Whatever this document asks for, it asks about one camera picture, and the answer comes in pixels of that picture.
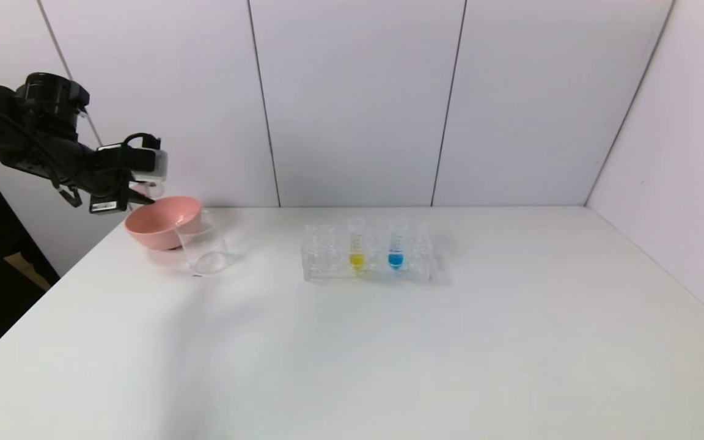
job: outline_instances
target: yellow liquid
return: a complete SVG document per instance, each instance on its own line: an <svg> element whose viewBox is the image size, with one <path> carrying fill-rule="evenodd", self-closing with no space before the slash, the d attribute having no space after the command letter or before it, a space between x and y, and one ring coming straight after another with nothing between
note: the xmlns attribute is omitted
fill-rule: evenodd
<svg viewBox="0 0 704 440"><path fill-rule="evenodd" d="M365 255L363 254L350 254L350 265L354 267L355 270L360 270L365 263Z"/></svg>

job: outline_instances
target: test tube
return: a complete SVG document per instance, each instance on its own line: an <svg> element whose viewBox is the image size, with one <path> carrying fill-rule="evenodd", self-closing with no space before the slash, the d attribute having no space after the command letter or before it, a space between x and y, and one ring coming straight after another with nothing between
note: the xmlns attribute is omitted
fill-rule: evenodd
<svg viewBox="0 0 704 440"><path fill-rule="evenodd" d="M390 251L387 262L391 268L398 270L403 265L403 240L409 223L404 218L394 218L390 221Z"/></svg>
<svg viewBox="0 0 704 440"><path fill-rule="evenodd" d="M363 233L365 231L365 220L360 217L352 217L347 222L350 231L350 265L355 270L360 270L365 263L363 254Z"/></svg>

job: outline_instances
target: clear plastic cup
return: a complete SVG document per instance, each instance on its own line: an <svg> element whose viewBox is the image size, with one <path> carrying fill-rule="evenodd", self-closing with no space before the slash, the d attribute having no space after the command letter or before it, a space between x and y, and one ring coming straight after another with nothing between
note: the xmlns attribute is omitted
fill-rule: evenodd
<svg viewBox="0 0 704 440"><path fill-rule="evenodd" d="M198 275L211 275L227 267L230 254L213 212L201 209L197 215L175 229L184 248L189 267Z"/></svg>

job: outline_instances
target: pink bowl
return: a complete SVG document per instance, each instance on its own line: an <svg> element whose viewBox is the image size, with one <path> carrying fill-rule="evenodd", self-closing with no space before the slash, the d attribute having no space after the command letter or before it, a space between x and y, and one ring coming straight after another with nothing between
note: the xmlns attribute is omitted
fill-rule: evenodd
<svg viewBox="0 0 704 440"><path fill-rule="evenodd" d="M200 208L200 202L193 197L164 197L129 213L123 226L138 243L149 249L178 248L181 240L175 233L176 225L191 220Z"/></svg>

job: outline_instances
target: black cable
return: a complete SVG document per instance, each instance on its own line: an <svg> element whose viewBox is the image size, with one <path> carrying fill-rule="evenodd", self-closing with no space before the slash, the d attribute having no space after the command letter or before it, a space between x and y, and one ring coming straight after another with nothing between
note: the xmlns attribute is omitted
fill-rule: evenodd
<svg viewBox="0 0 704 440"><path fill-rule="evenodd" d="M56 175L56 170L54 169L54 168L56 168L57 164L58 165L62 164L61 159L56 158L56 155L53 154L53 152L51 152L51 150L48 150L48 148L45 148L45 145L42 145L42 142L39 139L37 139L37 137L34 136L33 133L30 133L30 131L23 128L23 126L20 125L20 123L15 122L14 120L12 120L11 117L7 116L6 114L3 114L3 112L1 112L1 111L0 111L0 120L7 123L10 127L14 128L18 133L22 134L27 140L32 142L34 144L34 147L36 147L37 150L39 150L39 153L41 153L44 156L43 159L48 159L48 161L53 162L53 165L51 165L50 163L45 164L45 172L48 173L48 179L51 181L51 183L53 184L53 187L56 188L56 190L59 192L59 194L61 194L61 196L64 197L65 200L67 200L68 202L70 202L70 204L72 204L70 199L67 198L67 197L69 197L69 193L67 193L66 191L61 189L61 187L59 187L59 177L58 177L58 175ZM76 189L74 186L69 186L69 187L71 190L73 190L73 193L76 193ZM113 194L116 190L117 190L117 187L115 187L109 194L107 194L103 197L109 197L109 195Z"/></svg>
<svg viewBox="0 0 704 440"><path fill-rule="evenodd" d="M20 133L24 137L26 137L26 139L33 142L34 145L36 146L37 150L40 150L41 153L45 154L46 156L48 156L48 158L52 159L53 161L61 164L61 161L59 161L59 159L56 158L56 156L54 156L50 150L45 148L45 145L42 145L42 142L40 142L40 140L37 139L37 137L34 136L33 133L30 133L30 131L23 128L23 126L20 125L20 123L15 122L14 120L12 120L11 117L7 116L6 114L3 114L3 112L1 112L1 111L0 111L0 119L3 120L3 122L6 122L10 127L14 128L18 133Z"/></svg>
<svg viewBox="0 0 704 440"><path fill-rule="evenodd" d="M122 155L122 154L125 154L125 151L126 151L127 148L132 148L132 146L129 145L129 142L130 142L131 140L134 140L134 139L144 139L144 141L145 141L146 139L148 139L149 141L156 141L156 137L154 137L153 134L148 134L148 133L134 133L134 134L129 134L129 136L127 136L127 137L120 143L120 147L118 148L118 152L117 152L117 161L118 161L118 163L117 163L117 165L118 165L118 167L119 167L120 169L125 168L125 166L123 166L123 159L121 158L121 155ZM108 194L106 194L106 195L97 196L97 197L101 197L101 198L111 197L112 195L114 195L114 194L119 190L119 188L120 188L121 186L129 187L128 182L129 182L130 178L131 178L131 170L129 170L129 172L120 172L119 175L118 175L117 181L115 181L114 189L112 189L112 190L110 191L110 193L108 193ZM126 205L129 206L129 211L132 211L132 206L131 206L131 204L127 203Z"/></svg>

